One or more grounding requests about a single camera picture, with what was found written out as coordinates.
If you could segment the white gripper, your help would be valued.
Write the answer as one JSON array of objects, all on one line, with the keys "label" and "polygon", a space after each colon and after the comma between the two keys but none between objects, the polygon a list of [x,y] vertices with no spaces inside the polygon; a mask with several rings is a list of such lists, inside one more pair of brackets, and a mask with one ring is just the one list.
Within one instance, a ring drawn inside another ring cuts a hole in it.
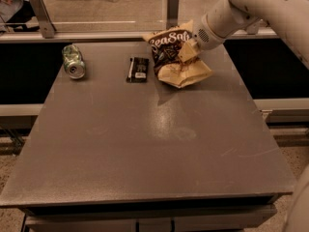
[{"label": "white gripper", "polygon": [[219,0],[199,20],[193,22],[193,39],[186,41],[179,51],[178,58],[187,62],[201,53],[223,44],[238,30],[258,21],[256,16],[243,12],[229,0]]}]

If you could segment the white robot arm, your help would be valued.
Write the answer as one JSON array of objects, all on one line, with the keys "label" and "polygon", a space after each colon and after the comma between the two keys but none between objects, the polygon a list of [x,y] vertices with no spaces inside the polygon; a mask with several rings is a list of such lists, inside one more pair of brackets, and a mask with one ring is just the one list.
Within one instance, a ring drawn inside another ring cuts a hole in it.
[{"label": "white robot arm", "polygon": [[179,58],[187,62],[259,20],[266,22],[309,68],[308,0],[219,0],[193,24],[193,38],[184,44]]}]

